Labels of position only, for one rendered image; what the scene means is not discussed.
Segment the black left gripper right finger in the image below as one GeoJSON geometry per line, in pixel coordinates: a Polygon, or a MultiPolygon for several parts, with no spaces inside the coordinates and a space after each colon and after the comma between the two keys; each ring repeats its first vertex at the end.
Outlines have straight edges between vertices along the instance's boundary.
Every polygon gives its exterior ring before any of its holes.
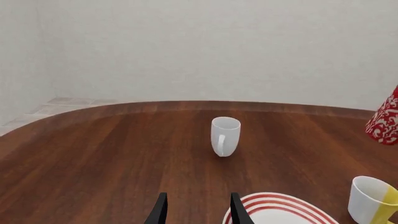
{"type": "Polygon", "coordinates": [[[231,194],[230,210],[233,224],[254,224],[236,192],[231,194]]]}

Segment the white and yellow mug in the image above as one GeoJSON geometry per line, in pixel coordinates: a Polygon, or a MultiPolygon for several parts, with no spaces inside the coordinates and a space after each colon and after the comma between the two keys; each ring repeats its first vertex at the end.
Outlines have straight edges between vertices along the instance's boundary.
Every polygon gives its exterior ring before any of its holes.
{"type": "Polygon", "coordinates": [[[395,224],[389,219],[398,212],[398,190],[374,177],[352,180],[348,212],[358,224],[395,224]]]}

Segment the red mug with white pattern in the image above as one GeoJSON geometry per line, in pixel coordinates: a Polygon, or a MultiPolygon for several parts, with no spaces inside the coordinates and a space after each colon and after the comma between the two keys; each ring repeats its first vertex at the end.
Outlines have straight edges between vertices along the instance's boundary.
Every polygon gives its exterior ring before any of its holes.
{"type": "Polygon", "coordinates": [[[365,132],[383,145],[398,144],[398,85],[367,122],[365,132]]]}

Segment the white plate with red rings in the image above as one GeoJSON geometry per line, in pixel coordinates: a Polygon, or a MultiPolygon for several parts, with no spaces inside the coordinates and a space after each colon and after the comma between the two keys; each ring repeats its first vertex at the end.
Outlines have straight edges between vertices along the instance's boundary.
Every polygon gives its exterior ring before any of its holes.
{"type": "Polygon", "coordinates": [[[259,192],[241,201],[254,224],[339,224],[323,210],[291,195],[259,192]]]}

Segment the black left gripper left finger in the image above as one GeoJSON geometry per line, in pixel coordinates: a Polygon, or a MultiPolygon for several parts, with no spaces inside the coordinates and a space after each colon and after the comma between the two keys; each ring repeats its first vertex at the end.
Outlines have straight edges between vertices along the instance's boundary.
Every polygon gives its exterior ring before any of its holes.
{"type": "Polygon", "coordinates": [[[165,224],[167,219],[167,193],[161,192],[144,224],[165,224]]]}

